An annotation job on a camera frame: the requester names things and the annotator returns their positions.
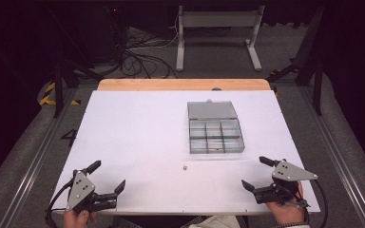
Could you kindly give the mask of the person's beige clothing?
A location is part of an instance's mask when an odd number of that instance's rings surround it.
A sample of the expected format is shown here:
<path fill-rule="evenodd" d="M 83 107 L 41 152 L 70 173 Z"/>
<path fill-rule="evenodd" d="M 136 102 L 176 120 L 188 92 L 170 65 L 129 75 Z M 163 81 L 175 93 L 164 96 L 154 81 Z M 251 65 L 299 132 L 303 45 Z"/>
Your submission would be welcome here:
<path fill-rule="evenodd" d="M 240 224 L 235 216 L 212 216 L 188 228 L 240 228 Z"/>

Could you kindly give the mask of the aluminium floor rail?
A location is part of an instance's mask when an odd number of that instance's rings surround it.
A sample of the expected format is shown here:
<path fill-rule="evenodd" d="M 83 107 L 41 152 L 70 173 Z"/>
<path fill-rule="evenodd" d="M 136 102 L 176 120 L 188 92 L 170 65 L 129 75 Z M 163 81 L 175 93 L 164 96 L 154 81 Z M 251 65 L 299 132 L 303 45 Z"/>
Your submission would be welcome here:
<path fill-rule="evenodd" d="M 70 88 L 67 94 L 64 96 L 64 104 L 62 110 L 59 112 L 56 118 L 53 118 L 50 122 L 49 128 L 45 137 L 43 138 L 33 160 L 27 170 L 25 176 L 21 179 L 20 185 L 10 202 L 10 206 L 6 211 L 0 222 L 0 228 L 12 228 L 13 224 L 17 220 L 17 217 L 25 204 L 25 201 L 29 195 L 29 192 L 36 181 L 36 178 L 42 168 L 42 165 L 48 155 L 48 151 L 51 148 L 53 137 L 63 120 L 65 113 L 68 110 L 71 100 L 74 98 L 76 88 Z"/>
<path fill-rule="evenodd" d="M 322 116 L 319 116 L 315 111 L 313 106 L 313 100 L 310 91 L 301 86 L 298 89 L 303 101 L 308 106 L 309 111 L 311 112 L 315 122 L 317 123 L 317 127 L 319 129 L 320 134 L 324 140 L 328 148 L 328 155 L 336 169 L 336 172 L 341 179 L 341 182 L 365 228 L 365 198 L 362 195 L 361 189 L 358 186 L 358 183 L 354 176 L 351 174 L 351 170 L 343 159 L 339 148 L 337 147 L 333 136 L 331 135 L 327 124 L 324 122 Z"/>

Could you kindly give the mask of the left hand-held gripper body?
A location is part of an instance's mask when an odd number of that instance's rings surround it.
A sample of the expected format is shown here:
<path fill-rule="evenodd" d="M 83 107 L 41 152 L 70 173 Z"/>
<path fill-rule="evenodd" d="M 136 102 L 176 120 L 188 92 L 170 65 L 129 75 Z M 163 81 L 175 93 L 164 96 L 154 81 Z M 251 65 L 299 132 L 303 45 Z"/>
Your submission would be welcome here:
<path fill-rule="evenodd" d="M 116 193 L 99 195 L 95 192 L 95 184 L 88 178 L 87 171 L 77 171 L 73 177 L 68 193 L 66 211 L 99 212 L 117 207 Z"/>

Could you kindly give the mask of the person's left hand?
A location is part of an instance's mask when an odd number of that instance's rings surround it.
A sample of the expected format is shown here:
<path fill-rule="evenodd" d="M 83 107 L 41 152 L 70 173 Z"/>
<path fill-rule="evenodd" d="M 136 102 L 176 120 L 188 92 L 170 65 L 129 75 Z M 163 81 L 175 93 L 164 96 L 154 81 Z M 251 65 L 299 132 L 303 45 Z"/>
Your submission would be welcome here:
<path fill-rule="evenodd" d="M 75 211 L 65 211 L 64 213 L 64 228 L 88 228 L 87 224 L 97 222 L 96 214 L 84 210 L 80 213 Z"/>

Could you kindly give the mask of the person's right hand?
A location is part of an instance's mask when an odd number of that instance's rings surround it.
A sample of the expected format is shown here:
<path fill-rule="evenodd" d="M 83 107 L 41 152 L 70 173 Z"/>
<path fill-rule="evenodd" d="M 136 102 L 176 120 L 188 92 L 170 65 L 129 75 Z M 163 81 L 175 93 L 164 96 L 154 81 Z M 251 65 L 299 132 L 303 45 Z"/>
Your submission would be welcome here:
<path fill-rule="evenodd" d="M 266 206 L 274 215 L 278 225 L 301 223 L 306 221 L 306 212 L 303 208 L 293 205 L 282 205 L 276 202 L 267 202 Z"/>

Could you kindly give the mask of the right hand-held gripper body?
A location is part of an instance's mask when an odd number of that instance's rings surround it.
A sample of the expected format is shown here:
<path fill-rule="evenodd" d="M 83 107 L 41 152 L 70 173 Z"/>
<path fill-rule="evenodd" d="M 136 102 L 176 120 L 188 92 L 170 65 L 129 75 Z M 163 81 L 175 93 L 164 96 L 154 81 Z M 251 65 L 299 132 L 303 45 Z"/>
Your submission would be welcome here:
<path fill-rule="evenodd" d="M 307 200 L 298 194 L 298 182 L 314 181 L 317 179 L 317 174 L 286 160 L 277 162 L 271 175 L 273 183 L 253 192 L 257 204 L 277 202 L 282 205 L 307 205 Z"/>

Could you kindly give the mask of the black metal stand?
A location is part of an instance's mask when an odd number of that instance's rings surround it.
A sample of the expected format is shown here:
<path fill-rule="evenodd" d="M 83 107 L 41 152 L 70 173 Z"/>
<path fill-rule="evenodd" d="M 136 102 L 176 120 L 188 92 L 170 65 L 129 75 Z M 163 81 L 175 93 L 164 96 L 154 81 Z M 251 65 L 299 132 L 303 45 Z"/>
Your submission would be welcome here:
<path fill-rule="evenodd" d="M 307 86 L 310 80 L 314 78 L 313 107 L 318 116 L 321 116 L 320 99 L 323 70 L 322 63 L 316 52 L 315 40 L 323 12 L 324 7 L 319 6 L 305 32 L 296 57 L 291 62 L 291 65 L 281 70 L 271 71 L 270 76 L 266 79 L 267 82 L 272 83 L 287 75 L 289 72 L 293 72 L 295 69 L 298 71 L 298 76 L 295 79 L 297 86 Z"/>
<path fill-rule="evenodd" d="M 65 104 L 64 85 L 76 88 L 80 81 L 75 70 L 81 71 L 88 79 L 100 82 L 102 75 L 89 69 L 92 65 L 88 58 L 86 46 L 81 41 L 80 32 L 73 12 L 67 7 L 44 5 L 47 14 L 45 22 L 48 34 L 47 43 L 51 45 L 50 57 L 53 60 L 53 83 L 55 83 L 55 113 L 58 118 Z"/>

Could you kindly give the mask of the clear plastic compartment box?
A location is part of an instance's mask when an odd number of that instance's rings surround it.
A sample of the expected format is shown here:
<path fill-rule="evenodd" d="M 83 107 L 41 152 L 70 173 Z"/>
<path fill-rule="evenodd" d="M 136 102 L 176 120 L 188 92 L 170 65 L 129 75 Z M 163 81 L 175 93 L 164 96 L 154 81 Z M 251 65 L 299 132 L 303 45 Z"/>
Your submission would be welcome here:
<path fill-rule="evenodd" d="M 191 154 L 242 153 L 240 121 L 231 101 L 188 102 Z"/>

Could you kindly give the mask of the white metal bench frame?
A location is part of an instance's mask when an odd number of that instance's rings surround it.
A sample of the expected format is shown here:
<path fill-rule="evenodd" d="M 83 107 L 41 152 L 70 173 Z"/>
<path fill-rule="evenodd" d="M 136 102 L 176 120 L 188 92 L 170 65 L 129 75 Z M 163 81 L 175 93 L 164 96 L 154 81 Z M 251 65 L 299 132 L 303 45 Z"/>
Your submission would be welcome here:
<path fill-rule="evenodd" d="M 192 28 L 252 28 L 252 34 L 245 41 L 250 60 L 255 71 L 262 71 L 255 43 L 258 37 L 260 23 L 264 14 L 265 6 L 246 11 L 186 11 L 179 6 L 177 17 L 178 47 L 176 70 L 184 68 L 184 30 Z"/>

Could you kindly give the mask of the yellow black floor tape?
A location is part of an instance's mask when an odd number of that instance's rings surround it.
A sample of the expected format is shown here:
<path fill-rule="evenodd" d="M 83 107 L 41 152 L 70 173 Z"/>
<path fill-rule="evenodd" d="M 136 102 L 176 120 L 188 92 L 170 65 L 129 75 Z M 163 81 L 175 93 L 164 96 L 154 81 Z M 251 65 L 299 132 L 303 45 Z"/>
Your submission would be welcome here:
<path fill-rule="evenodd" d="M 50 97 L 50 94 L 51 92 L 53 91 L 53 89 L 55 88 L 55 83 L 54 82 L 51 82 L 45 93 L 43 94 L 43 97 L 42 99 L 40 100 L 39 104 L 40 105 L 56 105 L 56 101 L 54 100 L 51 100 L 49 97 Z M 81 100 L 72 100 L 71 105 L 80 105 L 81 104 Z"/>

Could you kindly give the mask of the black equipment case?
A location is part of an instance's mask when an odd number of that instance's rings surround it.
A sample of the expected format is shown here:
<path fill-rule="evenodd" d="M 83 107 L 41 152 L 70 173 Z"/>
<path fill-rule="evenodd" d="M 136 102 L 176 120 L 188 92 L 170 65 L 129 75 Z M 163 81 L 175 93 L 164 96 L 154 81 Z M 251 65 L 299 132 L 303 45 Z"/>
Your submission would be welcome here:
<path fill-rule="evenodd" d="M 118 11 L 109 5 L 81 5 L 73 13 L 92 63 L 120 63 L 126 26 Z"/>

